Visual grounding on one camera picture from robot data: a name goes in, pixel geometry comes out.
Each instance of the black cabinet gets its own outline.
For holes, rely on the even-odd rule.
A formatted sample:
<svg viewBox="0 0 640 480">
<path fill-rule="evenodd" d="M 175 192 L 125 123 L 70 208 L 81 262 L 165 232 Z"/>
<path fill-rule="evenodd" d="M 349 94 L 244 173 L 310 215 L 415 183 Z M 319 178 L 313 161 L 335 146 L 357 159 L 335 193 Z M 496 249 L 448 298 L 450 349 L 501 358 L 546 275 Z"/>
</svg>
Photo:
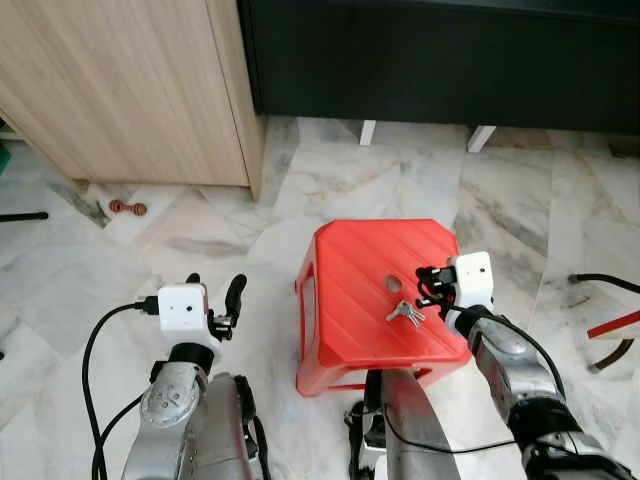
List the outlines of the black cabinet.
<svg viewBox="0 0 640 480">
<path fill-rule="evenodd" d="M 239 0 L 266 114 L 640 131 L 637 0 Z"/>
</svg>

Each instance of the stool top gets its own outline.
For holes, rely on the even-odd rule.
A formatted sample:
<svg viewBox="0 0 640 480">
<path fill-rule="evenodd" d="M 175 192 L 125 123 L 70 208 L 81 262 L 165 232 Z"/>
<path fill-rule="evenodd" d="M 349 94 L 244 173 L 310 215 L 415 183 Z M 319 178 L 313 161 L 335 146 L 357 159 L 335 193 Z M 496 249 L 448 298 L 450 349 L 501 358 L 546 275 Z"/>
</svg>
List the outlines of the stool top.
<svg viewBox="0 0 640 480">
<path fill-rule="evenodd" d="M 419 328 L 387 321 L 398 302 L 419 297 L 415 270 L 443 267 L 457 255 L 455 236 L 434 220 L 336 220 L 315 234 L 320 362 L 380 368 L 464 363 L 466 341 L 424 308 Z M 400 286 L 399 291 L 387 287 Z"/>
</svg>

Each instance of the stool hole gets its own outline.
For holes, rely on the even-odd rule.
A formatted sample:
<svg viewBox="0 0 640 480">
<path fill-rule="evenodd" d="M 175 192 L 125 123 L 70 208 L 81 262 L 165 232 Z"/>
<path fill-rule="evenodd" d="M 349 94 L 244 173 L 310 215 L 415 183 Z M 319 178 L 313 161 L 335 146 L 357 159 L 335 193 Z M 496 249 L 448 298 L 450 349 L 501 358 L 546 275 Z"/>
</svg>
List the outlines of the stool hole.
<svg viewBox="0 0 640 480">
<path fill-rule="evenodd" d="M 387 275 L 384 277 L 384 286 L 391 293 L 398 293 L 402 290 L 402 282 L 395 275 Z"/>
</svg>

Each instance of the white cabinet leg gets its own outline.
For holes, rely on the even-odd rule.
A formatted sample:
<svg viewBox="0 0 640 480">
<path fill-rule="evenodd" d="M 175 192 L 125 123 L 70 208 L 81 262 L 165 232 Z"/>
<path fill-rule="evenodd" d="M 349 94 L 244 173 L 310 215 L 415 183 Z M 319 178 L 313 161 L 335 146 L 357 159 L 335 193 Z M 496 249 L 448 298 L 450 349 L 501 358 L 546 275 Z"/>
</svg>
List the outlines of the white cabinet leg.
<svg viewBox="0 0 640 480">
<path fill-rule="evenodd" d="M 365 120 L 362 122 L 362 132 L 360 132 L 360 145 L 368 147 L 371 145 L 373 131 L 376 129 L 375 120 Z"/>
<path fill-rule="evenodd" d="M 495 131 L 495 125 L 480 125 L 475 129 L 473 135 L 467 143 L 467 151 L 469 153 L 478 153 L 487 143 L 491 134 Z"/>
</svg>

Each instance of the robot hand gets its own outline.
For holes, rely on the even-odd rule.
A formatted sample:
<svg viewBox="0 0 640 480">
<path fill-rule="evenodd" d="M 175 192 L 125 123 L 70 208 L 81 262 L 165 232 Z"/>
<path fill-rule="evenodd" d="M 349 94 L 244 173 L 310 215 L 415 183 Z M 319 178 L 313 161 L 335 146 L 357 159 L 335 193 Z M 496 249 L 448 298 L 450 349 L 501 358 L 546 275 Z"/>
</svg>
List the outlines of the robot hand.
<svg viewBox="0 0 640 480">
<path fill-rule="evenodd" d="M 493 276 L 487 252 L 416 271 L 419 308 L 441 307 L 449 329 L 467 339 L 491 396 L 520 451 L 529 479 L 633 480 L 598 441 L 578 426 L 566 405 L 553 361 L 526 332 L 493 314 Z M 538 360 L 538 353 L 547 368 Z"/>
<path fill-rule="evenodd" d="M 209 378 L 222 358 L 221 342 L 231 340 L 246 283 L 242 274 L 231 281 L 226 312 L 217 316 L 198 274 L 158 292 L 156 313 L 171 352 L 156 362 L 141 396 L 140 427 L 123 480 L 270 479 L 264 429 L 247 379 L 228 373 Z"/>
</svg>

